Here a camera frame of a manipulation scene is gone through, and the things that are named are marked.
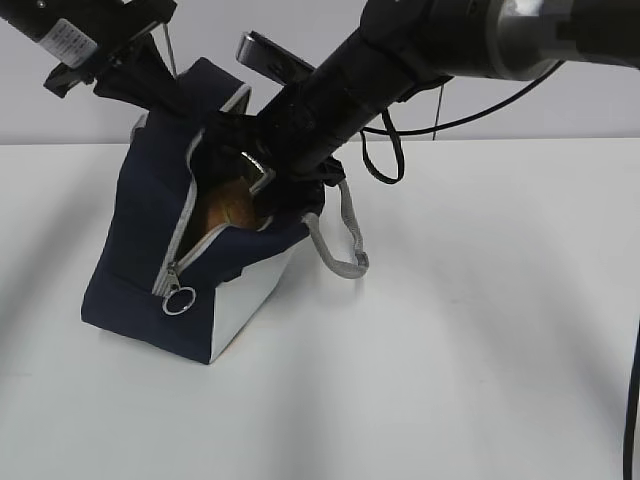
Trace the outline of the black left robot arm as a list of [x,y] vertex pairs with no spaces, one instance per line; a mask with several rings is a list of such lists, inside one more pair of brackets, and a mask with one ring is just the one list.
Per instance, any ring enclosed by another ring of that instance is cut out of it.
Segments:
[[63,98],[75,86],[95,95],[186,116],[190,102],[163,61],[152,31],[174,1],[3,1],[1,18],[55,57],[44,87]]

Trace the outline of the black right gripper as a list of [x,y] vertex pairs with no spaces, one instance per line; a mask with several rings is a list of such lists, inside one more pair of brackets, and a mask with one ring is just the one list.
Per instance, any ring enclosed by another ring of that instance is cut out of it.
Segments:
[[247,153],[275,173],[257,195],[266,217],[301,204],[322,203],[324,187],[345,178],[334,153],[380,113],[380,89],[371,79],[313,74],[284,87],[256,115],[207,114],[207,146],[230,177],[230,164]]

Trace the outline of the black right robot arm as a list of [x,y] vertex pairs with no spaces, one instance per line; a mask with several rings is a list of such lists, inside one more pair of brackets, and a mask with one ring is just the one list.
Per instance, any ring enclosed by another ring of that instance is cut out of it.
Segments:
[[391,105],[457,77],[534,88],[564,63],[637,68],[635,1],[370,1],[358,27],[311,66],[265,36],[242,37],[237,60],[281,85],[254,116],[217,114],[207,125],[203,178],[221,186],[250,160],[291,182],[338,183],[334,153]]

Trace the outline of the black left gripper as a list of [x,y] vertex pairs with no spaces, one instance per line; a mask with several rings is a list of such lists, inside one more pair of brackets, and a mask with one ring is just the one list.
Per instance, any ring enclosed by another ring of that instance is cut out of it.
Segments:
[[174,1],[54,1],[56,22],[42,47],[59,60],[44,86],[63,98],[76,85],[101,98],[187,116],[190,101],[162,59],[152,31],[167,25]]

